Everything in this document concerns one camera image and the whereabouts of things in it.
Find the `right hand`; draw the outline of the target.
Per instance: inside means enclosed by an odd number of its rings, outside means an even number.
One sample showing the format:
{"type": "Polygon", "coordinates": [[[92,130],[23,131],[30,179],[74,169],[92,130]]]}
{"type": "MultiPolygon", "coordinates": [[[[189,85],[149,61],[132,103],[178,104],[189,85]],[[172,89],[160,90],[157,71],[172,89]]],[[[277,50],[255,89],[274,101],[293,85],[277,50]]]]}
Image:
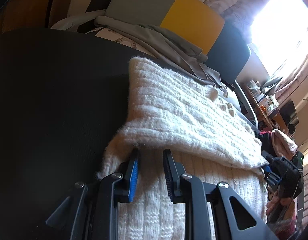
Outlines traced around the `right hand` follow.
{"type": "Polygon", "coordinates": [[[292,198],[280,198],[278,191],[271,195],[266,210],[267,223],[289,223],[296,221],[296,205],[292,198]]]}

